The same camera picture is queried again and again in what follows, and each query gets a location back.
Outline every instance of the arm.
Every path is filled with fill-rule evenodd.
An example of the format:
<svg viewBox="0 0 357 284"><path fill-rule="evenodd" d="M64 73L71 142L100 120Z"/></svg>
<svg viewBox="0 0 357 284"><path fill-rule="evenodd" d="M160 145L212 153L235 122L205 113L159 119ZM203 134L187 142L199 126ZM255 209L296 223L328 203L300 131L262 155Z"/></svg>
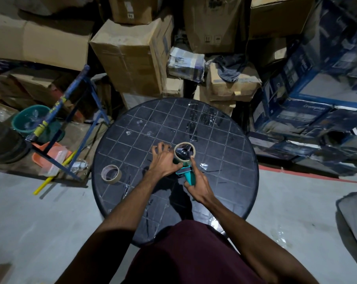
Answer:
<svg viewBox="0 0 357 284"><path fill-rule="evenodd" d="M142 181L93 232L56 284L109 283L131 243L157 182L176 172L170 145L152 147L152 162Z"/></svg>
<svg viewBox="0 0 357 284"><path fill-rule="evenodd" d="M316 279L288 251L227 209L215 196L206 176L192 158L196 185L184 183L195 200L218 220L242 258L268 283L317 284Z"/></svg>

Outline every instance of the dark cloth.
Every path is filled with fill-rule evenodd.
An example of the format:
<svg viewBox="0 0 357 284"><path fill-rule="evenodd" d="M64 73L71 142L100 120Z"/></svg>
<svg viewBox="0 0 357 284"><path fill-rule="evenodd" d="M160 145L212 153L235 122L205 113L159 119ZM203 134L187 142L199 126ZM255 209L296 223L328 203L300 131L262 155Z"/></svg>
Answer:
<svg viewBox="0 0 357 284"><path fill-rule="evenodd" d="M124 283L265 283L211 226L184 220L136 254Z"/></svg>
<svg viewBox="0 0 357 284"><path fill-rule="evenodd" d="M214 59L218 66L218 75L225 82L237 82L239 75L248 63L245 54L234 54L229 56L218 56Z"/></svg>

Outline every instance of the round black table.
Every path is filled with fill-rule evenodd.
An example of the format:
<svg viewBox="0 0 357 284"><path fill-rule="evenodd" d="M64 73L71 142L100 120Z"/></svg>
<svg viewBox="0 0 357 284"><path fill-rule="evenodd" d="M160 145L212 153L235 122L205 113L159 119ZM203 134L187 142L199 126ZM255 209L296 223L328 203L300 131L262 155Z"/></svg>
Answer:
<svg viewBox="0 0 357 284"><path fill-rule="evenodd" d="M186 98L151 100L130 109L102 137L92 166L92 187L104 217L139 183L152 160L152 145L164 141L174 148L191 142L195 160L215 196L230 210L247 218L259 186L256 155L248 138L228 115L213 106ZM101 178L110 164L122 177L115 184ZM163 228L184 219L207 223L223 232L202 204L183 186L185 177L164 177L156 185L133 243L152 240Z"/></svg>

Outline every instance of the gray floor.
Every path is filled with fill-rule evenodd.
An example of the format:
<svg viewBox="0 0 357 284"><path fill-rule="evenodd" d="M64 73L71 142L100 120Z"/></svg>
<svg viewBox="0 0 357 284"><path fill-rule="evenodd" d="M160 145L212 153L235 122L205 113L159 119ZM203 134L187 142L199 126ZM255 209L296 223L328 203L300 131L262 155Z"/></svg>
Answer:
<svg viewBox="0 0 357 284"><path fill-rule="evenodd" d="M102 221L91 187L58 184L32 195L40 183L0 173L0 263L13 263L8 284L54 283ZM320 283L357 283L357 263L345 247L352 238L338 228L335 205L354 191L357 184L261 170L248 221ZM130 246L111 283L123 280L137 250Z"/></svg>

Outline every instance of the roll of packing tape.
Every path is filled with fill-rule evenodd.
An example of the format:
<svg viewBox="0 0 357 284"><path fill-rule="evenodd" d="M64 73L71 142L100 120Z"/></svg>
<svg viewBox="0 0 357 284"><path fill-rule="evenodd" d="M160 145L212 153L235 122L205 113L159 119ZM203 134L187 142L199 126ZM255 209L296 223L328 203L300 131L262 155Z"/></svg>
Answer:
<svg viewBox="0 0 357 284"><path fill-rule="evenodd" d="M179 162L182 162L185 166L185 164L187 165L190 165L192 162L190 161L190 158L188 160L184 160L184 159L181 159L180 157L177 156L176 154L176 150L177 148L179 148L180 146L182 145L190 145L193 149L193 157L195 157L195 147L194 145L192 145L190 142L182 142L182 143L179 143L175 146L175 149L174 149L174 155L175 155L175 158L179 161Z"/></svg>
<svg viewBox="0 0 357 284"><path fill-rule="evenodd" d="M111 170L117 170L117 175L112 178L112 179L106 179L106 175L111 171ZM118 182L120 180L120 178L122 177L122 172L119 170L119 168L114 165L114 164L110 164L108 166L105 166L101 172L101 177L103 179L103 181L105 181L108 184L114 184L116 182Z"/></svg>

